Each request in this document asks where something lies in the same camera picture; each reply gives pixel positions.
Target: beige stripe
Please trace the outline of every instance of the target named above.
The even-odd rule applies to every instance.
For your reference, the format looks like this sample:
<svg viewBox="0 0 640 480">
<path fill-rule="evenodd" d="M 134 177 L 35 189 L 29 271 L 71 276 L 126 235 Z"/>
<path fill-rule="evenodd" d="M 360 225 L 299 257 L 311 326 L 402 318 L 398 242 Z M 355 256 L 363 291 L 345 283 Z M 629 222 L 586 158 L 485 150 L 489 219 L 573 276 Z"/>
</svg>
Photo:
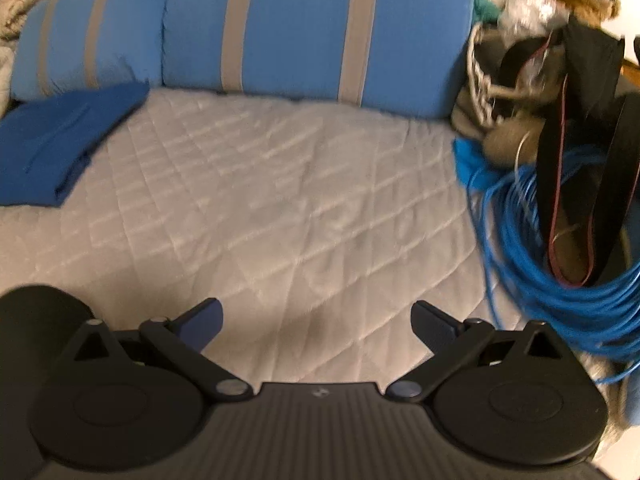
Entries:
<svg viewBox="0 0 640 480">
<path fill-rule="evenodd" d="M 107 0 L 94 0 L 94 6 L 89 15 L 89 25 L 84 37 L 84 81 L 89 88 L 98 88 L 98 76 L 96 74 L 95 56 L 100 36 L 100 24 Z"/>
<path fill-rule="evenodd" d="M 47 78 L 47 50 L 49 48 L 49 34 L 51 33 L 51 25 L 53 24 L 53 15 L 56 12 L 56 4 L 58 0 L 49 0 L 47 9 L 44 12 L 42 25 L 40 26 L 40 39 L 38 40 L 38 67 L 36 76 L 38 78 L 38 86 L 43 95 L 52 95 L 49 87 L 49 79 Z"/>
<path fill-rule="evenodd" d="M 376 0 L 349 0 L 338 101 L 362 102 L 375 12 Z"/>
<path fill-rule="evenodd" d="M 225 27 L 222 31 L 222 54 L 220 56 L 220 80 L 227 92 L 242 91 L 242 52 L 244 29 L 251 0 L 228 0 L 226 2 Z"/>
</svg>

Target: logo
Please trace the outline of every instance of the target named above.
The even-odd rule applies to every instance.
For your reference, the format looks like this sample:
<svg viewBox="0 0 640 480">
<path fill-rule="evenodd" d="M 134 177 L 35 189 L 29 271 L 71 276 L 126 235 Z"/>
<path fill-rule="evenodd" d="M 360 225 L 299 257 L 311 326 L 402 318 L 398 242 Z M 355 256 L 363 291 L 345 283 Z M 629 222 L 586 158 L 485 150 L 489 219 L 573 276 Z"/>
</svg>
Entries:
<svg viewBox="0 0 640 480">
<path fill-rule="evenodd" d="M 329 390 L 327 390 L 326 388 L 323 388 L 322 386 L 320 388 L 316 388 L 315 390 L 313 390 L 311 392 L 311 395 L 313 395 L 314 397 L 316 397 L 317 399 L 324 399 L 327 395 L 329 395 L 331 392 Z"/>
</svg>

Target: black lever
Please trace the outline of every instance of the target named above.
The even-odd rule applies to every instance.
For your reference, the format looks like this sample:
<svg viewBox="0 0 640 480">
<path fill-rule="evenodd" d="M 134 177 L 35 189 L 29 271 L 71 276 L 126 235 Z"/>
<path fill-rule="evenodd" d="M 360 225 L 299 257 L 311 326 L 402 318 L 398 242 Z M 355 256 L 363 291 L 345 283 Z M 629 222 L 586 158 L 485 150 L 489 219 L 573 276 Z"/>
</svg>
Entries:
<svg viewBox="0 0 640 480">
<path fill-rule="evenodd" d="M 185 345 L 200 353 L 222 330 L 222 324 L 222 303 L 216 298 L 207 298 L 170 321 L 167 328 Z"/>
<path fill-rule="evenodd" d="M 420 300 L 411 309 L 411 329 L 424 345 L 437 354 L 464 332 L 464 325 L 431 303 Z"/>
<path fill-rule="evenodd" d="M 109 327 L 100 319 L 90 319 L 76 331 L 60 354 L 56 368 L 59 372 L 61 367 L 73 367 L 73 364 L 85 361 L 134 366 Z"/>
<path fill-rule="evenodd" d="M 463 324 L 425 301 L 414 303 L 411 322 L 415 335 L 437 353 L 386 389 L 387 397 L 403 402 L 423 402 L 449 377 L 476 362 L 495 335 L 485 321 Z"/>
<path fill-rule="evenodd" d="M 145 321 L 139 330 L 140 339 L 162 366 L 190 380 L 210 401 L 233 402 L 253 397 L 249 384 L 194 352 L 168 329 L 167 322 Z"/>
</svg>

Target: ribbed black surface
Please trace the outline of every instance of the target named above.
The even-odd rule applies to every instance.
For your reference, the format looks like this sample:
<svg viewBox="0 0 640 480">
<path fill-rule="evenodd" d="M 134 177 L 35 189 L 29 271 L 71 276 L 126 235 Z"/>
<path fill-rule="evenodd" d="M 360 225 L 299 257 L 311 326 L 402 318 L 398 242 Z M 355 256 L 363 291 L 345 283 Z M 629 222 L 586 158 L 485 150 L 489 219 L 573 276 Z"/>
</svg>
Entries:
<svg viewBox="0 0 640 480">
<path fill-rule="evenodd" d="M 51 464 L 38 480 L 105 479 Z M 218 407 L 188 446 L 118 480 L 602 480 L 580 464 L 547 472 L 498 468 L 444 440 L 419 406 L 374 384 L 265 384 Z"/>
</svg>

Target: teal cloth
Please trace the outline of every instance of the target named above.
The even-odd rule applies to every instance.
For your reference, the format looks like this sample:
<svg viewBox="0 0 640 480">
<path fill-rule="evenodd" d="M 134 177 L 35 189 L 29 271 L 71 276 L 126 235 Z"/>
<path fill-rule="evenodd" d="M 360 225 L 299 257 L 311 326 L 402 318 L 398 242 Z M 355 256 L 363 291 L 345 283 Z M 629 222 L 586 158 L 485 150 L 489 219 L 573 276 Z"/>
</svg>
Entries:
<svg viewBox="0 0 640 480">
<path fill-rule="evenodd" d="M 495 23 L 502 10 L 491 0 L 474 0 L 473 22 Z"/>
</svg>

